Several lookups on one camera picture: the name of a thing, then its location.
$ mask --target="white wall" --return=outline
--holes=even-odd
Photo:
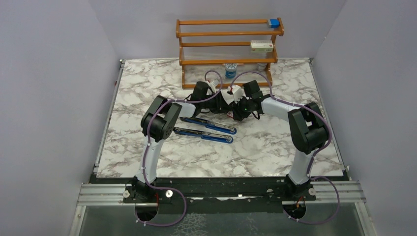
[[[347,0],[313,60],[378,235],[416,235],[417,2]]]
[[[176,20],[276,18],[278,56],[313,57],[345,0],[89,0],[118,56],[178,57]]]
[[[118,58],[87,0],[0,3],[0,235],[67,235]]]

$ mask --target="white marble surface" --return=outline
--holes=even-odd
[[[199,69],[194,70],[197,71],[194,79],[203,80]],[[276,96],[297,103],[320,103],[308,59],[279,60],[272,65],[271,73]],[[255,78],[259,76],[247,75],[243,81]],[[140,121],[148,106],[159,94],[185,98],[191,92],[181,89],[181,67],[177,59],[127,60],[97,177],[134,176],[142,153]],[[261,120],[249,117],[242,122],[233,121],[225,114],[198,117],[236,127],[234,142],[223,144],[172,133],[162,147],[158,177],[266,177],[284,176],[290,171],[295,147],[287,122],[267,115],[262,115]],[[180,120],[176,126],[217,132]],[[312,175],[342,175],[333,144],[318,154]]]

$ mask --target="table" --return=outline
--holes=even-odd
[[[238,73],[256,65],[238,68]],[[191,68],[188,80],[204,80],[208,69],[220,66]],[[273,93],[285,100],[321,105],[309,66],[309,59],[281,59],[271,65]],[[240,81],[263,80],[246,74]],[[264,94],[268,88],[262,88]],[[97,177],[133,177],[140,168],[143,134],[140,121],[157,95],[185,98],[192,90],[181,89],[181,67],[178,59],[126,60],[111,114]],[[269,177],[284,176],[290,171],[295,147],[288,123],[262,115],[234,121],[225,114],[201,114],[198,117],[234,126],[238,132],[232,144],[206,141],[196,137],[171,134],[161,150],[158,177]],[[177,121],[176,126],[205,130],[202,126]],[[317,155],[311,174],[341,176],[342,165],[332,143]]]

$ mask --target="wooden shelf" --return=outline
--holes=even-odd
[[[186,66],[192,65],[220,65],[225,63],[256,64],[267,63],[266,74],[272,83],[269,68],[271,63],[278,61],[276,37],[284,35],[284,25],[281,18],[277,18],[280,26],[271,29],[267,19],[234,19],[234,20],[177,20],[176,35],[179,39],[179,64],[182,66],[182,87],[193,85],[185,83]],[[252,53],[250,42],[191,42],[183,43],[183,37],[211,37],[213,36],[243,36],[243,35],[271,35],[273,42],[272,53]]]

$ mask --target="metal frame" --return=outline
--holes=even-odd
[[[365,203],[365,194],[358,181],[334,181],[339,191],[341,203]],[[336,193],[328,182],[311,182],[316,190],[316,200],[306,201],[306,204],[336,203]],[[156,203],[124,203],[123,192],[131,184],[83,184],[81,185],[77,207],[86,206],[141,206],[155,207]],[[295,201],[283,201],[282,204],[294,204]]]
[[[98,167],[98,164],[100,163],[101,153],[103,152],[104,143],[106,141],[107,130],[109,129],[109,124],[110,124],[110,117],[112,116],[113,107],[115,106],[117,91],[119,89],[120,79],[121,79],[121,75],[123,74],[124,63],[125,62],[126,62],[126,60],[120,60],[119,76],[118,76],[118,79],[116,81],[115,90],[113,91],[112,103],[110,105],[110,109],[109,109],[109,112],[107,114],[106,125],[104,126],[103,136],[101,136],[100,148],[98,150],[97,158],[95,160],[95,164],[96,164],[97,167]]]
[[[369,215],[368,207],[365,203],[355,203],[355,206],[365,236],[377,236],[374,222]]]

